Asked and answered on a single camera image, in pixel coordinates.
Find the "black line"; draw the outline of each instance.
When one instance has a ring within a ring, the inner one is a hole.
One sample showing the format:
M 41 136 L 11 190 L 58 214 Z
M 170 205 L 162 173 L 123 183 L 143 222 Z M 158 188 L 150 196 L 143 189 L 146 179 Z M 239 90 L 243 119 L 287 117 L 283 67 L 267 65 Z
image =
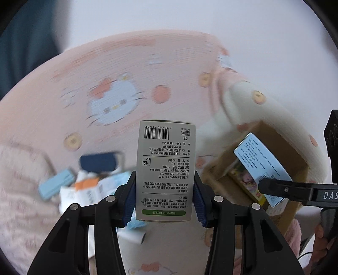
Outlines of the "black line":
M 189 156 L 172 156 L 172 155 L 167 155 L 164 157 L 179 157 L 179 158 L 190 158 Z
M 154 195 L 188 195 L 188 193 L 167 194 L 167 193 L 148 193 L 148 192 L 142 192 L 142 194 L 154 194 Z

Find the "cardboard box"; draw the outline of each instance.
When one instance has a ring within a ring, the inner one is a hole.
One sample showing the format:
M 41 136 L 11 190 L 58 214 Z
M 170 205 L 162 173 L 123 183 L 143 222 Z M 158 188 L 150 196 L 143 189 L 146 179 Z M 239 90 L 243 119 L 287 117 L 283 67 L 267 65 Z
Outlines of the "cardboard box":
M 293 181 L 306 181 L 309 167 L 305 160 L 275 129 L 259 121 L 250 123 L 249 129 L 203 170 L 202 181 L 210 185 L 216 194 L 227 198 L 232 203 L 243 206 L 249 206 L 253 203 L 253 200 L 243 192 L 233 179 L 226 175 L 237 159 L 234 150 L 250 132 L 278 159 Z M 282 214 L 270 217 L 283 235 L 287 232 L 300 206 L 299 202 L 289 201 Z
M 191 218 L 196 127 L 175 121 L 141 121 L 136 167 L 136 219 Z

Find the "light blue box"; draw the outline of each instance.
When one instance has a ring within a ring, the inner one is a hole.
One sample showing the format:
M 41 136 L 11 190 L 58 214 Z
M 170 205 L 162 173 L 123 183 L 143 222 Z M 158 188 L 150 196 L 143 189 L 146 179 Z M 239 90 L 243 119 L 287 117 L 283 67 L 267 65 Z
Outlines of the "light blue box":
M 39 185 L 38 191 L 43 200 L 48 200 L 60 192 L 61 186 L 70 186 L 74 182 L 74 174 L 69 169 L 65 169 Z

